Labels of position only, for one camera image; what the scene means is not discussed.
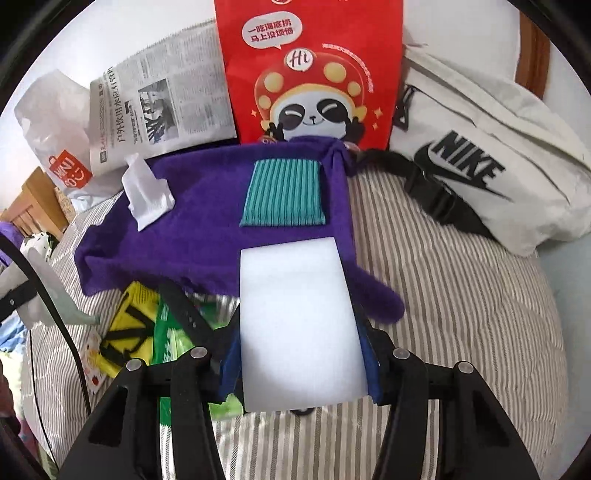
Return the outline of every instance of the metal screw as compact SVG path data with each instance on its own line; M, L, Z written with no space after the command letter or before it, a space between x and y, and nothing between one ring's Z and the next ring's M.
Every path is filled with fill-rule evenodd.
M399 360L406 360L408 357L410 357L410 352L405 348L395 348L393 353L394 356Z
M142 361L139 358L132 358L129 362L125 364L125 368L130 372L137 370L139 367L142 366Z
M191 356L193 358L203 358L207 355L207 349L204 346L196 346L191 350Z
M463 374L471 374L474 371L474 365L468 362L460 362L457 369Z

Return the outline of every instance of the nike logo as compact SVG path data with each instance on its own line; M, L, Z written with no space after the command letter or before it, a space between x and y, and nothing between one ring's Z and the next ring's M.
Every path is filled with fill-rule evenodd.
M506 195L489 188L485 183L485 179L494 179L505 170L505 167L482 149L454 131L449 132L442 140L434 144L435 142L428 143L414 154L414 162L425 173L458 181L512 201ZM431 159L432 155L454 165L463 175L437 165Z

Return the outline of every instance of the purple towel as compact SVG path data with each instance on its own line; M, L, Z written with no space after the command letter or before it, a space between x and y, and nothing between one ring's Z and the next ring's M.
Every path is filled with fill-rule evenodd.
M25 239L22 233L18 231L18 228L9 222L0 222L0 233L2 233L13 244L15 244L17 248L21 247L22 241ZM5 267L12 263L10 257L2 250L0 250L0 263L2 263Z
M239 227L254 162L265 158L322 163L326 225ZM121 196L101 225L89 227L76 250L82 292L90 296L110 288L124 290L134 280L153 288L159 278L168 277L191 291L238 296L242 249L333 236L352 300L376 320L400 320L404 304L398 295L355 261L345 173L354 168L342 142L318 137L163 157L152 170L168 180L175 207L138 232L129 201Z

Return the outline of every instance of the newspaper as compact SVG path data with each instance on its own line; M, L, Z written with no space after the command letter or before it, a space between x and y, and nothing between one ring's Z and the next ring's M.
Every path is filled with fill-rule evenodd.
M213 20L133 55L90 84L90 165L96 176L126 165L236 137Z

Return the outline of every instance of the green package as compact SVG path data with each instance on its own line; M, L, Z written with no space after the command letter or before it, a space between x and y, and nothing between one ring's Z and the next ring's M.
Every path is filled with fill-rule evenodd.
M229 319L223 321L217 319L215 301L201 303L199 312L214 330L225 327L228 324ZM154 326L154 354L152 356L152 363L163 364L174 361L193 347L193 342L174 319L168 306L160 300L156 325ZM210 403L209 413L212 420L224 420L242 415L244 410L240 401L233 394L230 394L221 405ZM160 399L160 423L170 427L170 398Z

